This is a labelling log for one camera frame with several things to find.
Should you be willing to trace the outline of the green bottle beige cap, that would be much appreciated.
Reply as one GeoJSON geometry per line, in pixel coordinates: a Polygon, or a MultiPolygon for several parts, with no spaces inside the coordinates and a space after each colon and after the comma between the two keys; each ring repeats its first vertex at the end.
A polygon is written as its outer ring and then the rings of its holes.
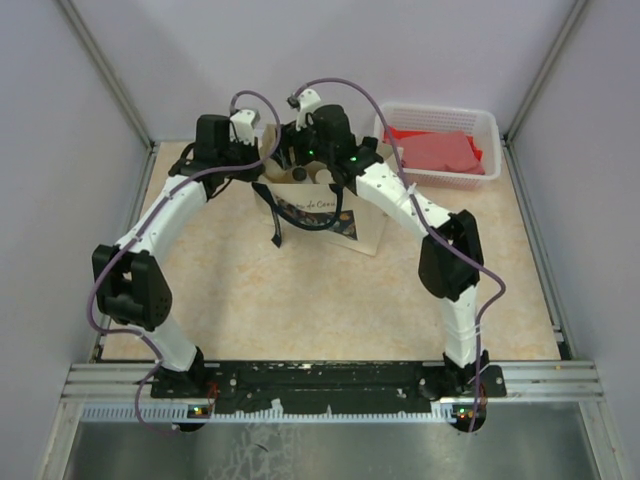
{"type": "Polygon", "coordinates": [[[328,185],[334,182],[333,176],[328,169],[319,170],[314,177],[316,184],[328,185]]]}

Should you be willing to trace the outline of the white bottle dark cap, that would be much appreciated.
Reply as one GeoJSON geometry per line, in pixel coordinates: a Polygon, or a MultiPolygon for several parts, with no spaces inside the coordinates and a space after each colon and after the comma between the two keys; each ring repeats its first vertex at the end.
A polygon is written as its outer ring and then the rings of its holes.
{"type": "Polygon", "coordinates": [[[296,167],[292,170],[292,178],[296,182],[306,182],[308,179],[308,174],[306,170],[302,167],[296,167]]]}

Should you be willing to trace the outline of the beige bottle cream cap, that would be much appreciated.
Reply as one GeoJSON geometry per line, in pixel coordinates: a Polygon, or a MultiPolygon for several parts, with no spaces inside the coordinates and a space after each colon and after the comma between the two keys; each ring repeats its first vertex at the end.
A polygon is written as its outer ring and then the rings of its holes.
{"type": "Polygon", "coordinates": [[[274,183],[290,183],[292,181],[290,171],[281,168],[277,162],[270,162],[266,166],[265,174],[274,183]]]}

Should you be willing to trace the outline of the beige canvas tote bag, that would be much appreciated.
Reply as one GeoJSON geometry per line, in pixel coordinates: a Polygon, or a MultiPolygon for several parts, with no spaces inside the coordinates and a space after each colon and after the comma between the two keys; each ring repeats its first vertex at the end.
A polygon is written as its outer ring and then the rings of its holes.
{"type": "Polygon", "coordinates": [[[283,227],[289,225],[305,236],[374,256],[387,215],[347,188],[338,191],[334,182],[316,184],[315,174],[327,165],[314,161],[303,168],[306,182],[292,178],[290,183],[274,183],[264,172],[252,184],[257,208],[272,219],[274,245],[282,246],[283,227]]]}

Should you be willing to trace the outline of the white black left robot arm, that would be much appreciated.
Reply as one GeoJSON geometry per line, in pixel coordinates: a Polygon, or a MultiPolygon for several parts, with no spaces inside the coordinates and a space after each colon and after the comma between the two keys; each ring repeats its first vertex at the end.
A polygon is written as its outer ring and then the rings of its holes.
{"type": "Polygon", "coordinates": [[[114,245],[92,254],[95,292],[89,303],[116,323],[115,333],[134,335],[154,352],[152,393],[158,398],[198,397],[208,388],[203,353],[173,317],[162,263],[188,220],[226,181],[262,174],[258,120],[250,109],[200,116],[194,142],[171,166],[149,209],[114,245]]]}

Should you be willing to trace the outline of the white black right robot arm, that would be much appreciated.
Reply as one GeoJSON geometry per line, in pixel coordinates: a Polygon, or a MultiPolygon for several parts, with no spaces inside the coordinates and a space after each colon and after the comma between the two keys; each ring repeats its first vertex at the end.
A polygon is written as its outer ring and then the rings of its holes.
{"type": "Polygon", "coordinates": [[[375,138],[356,139],[342,106],[300,97],[288,102],[296,118],[282,129],[278,158],[291,166],[320,162],[335,192],[350,191],[417,236],[419,279],[441,305],[447,384],[458,395],[470,395],[481,385],[487,363],[476,306],[484,259],[475,217],[466,210],[453,213],[411,189],[405,174],[377,153],[375,138]]]}

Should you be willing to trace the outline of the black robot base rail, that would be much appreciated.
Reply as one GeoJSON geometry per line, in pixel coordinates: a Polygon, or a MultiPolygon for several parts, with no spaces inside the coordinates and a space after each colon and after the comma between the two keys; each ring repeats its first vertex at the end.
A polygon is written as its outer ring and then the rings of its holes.
{"type": "Polygon", "coordinates": [[[449,361],[199,361],[187,372],[162,368],[154,399],[211,400],[219,414],[428,413],[445,398],[474,398],[475,368],[449,361]]]}

